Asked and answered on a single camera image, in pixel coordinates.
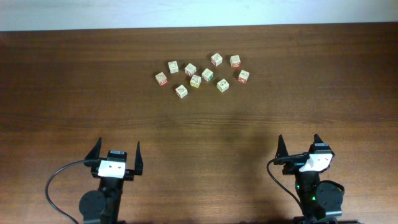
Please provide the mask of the wooden block plain leaf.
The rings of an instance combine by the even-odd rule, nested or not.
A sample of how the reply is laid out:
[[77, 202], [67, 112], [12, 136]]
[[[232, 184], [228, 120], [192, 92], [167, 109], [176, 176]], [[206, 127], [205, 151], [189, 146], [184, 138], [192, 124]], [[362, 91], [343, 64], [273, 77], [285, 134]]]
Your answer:
[[216, 86], [217, 89], [219, 89], [219, 91], [223, 93], [229, 88], [229, 83], [226, 81], [226, 79], [222, 79], [216, 84]]

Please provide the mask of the wooden block blue five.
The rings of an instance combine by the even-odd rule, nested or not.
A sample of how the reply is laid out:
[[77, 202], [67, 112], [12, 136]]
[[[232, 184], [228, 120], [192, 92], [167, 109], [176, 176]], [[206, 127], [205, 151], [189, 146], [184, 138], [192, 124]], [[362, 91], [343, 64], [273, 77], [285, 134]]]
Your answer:
[[184, 85], [176, 87], [175, 92], [180, 99], [188, 95], [188, 90], [185, 88]]

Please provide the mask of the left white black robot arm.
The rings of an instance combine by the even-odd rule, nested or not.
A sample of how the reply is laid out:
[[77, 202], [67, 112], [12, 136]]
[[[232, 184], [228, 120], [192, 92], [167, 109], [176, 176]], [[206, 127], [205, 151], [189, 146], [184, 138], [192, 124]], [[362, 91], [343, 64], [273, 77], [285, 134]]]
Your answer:
[[85, 193], [79, 203], [84, 224], [126, 224], [120, 220], [119, 208], [125, 181], [133, 181], [142, 175], [144, 163], [140, 144], [137, 144], [134, 168], [128, 169], [127, 153], [110, 150], [105, 158], [100, 157], [102, 139], [85, 157], [84, 165], [90, 168], [92, 176], [99, 179], [99, 187]]

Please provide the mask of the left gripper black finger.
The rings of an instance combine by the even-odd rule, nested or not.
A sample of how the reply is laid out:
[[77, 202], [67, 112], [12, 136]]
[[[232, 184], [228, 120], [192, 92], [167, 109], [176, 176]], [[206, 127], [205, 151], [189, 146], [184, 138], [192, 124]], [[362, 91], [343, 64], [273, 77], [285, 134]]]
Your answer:
[[92, 148], [92, 150], [86, 155], [85, 160], [99, 159], [101, 143], [102, 143], [102, 138], [99, 138], [95, 146]]
[[142, 175], [143, 169], [144, 169], [144, 163], [141, 155], [140, 142], [138, 141], [136, 147], [136, 156], [134, 161], [134, 175]]

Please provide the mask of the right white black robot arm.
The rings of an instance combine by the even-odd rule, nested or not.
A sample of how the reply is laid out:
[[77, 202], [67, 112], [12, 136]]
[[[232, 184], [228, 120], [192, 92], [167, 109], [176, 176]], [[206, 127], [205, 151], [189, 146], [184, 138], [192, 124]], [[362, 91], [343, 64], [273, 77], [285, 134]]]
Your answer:
[[307, 152], [290, 155], [282, 136], [278, 138], [277, 151], [272, 161], [283, 165], [283, 175], [295, 177], [294, 197], [301, 211], [301, 217], [294, 223], [336, 223], [342, 215], [341, 205], [345, 188], [331, 180], [321, 180], [320, 174], [330, 168], [335, 153], [331, 147], [315, 134]]

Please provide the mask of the wooden block yellow side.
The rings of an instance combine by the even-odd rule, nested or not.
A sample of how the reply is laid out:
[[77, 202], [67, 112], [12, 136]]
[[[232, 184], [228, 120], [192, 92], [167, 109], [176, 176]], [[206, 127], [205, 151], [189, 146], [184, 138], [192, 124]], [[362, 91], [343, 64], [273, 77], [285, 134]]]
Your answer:
[[192, 75], [191, 80], [190, 80], [190, 85], [199, 88], [201, 84], [201, 77], [198, 75]]

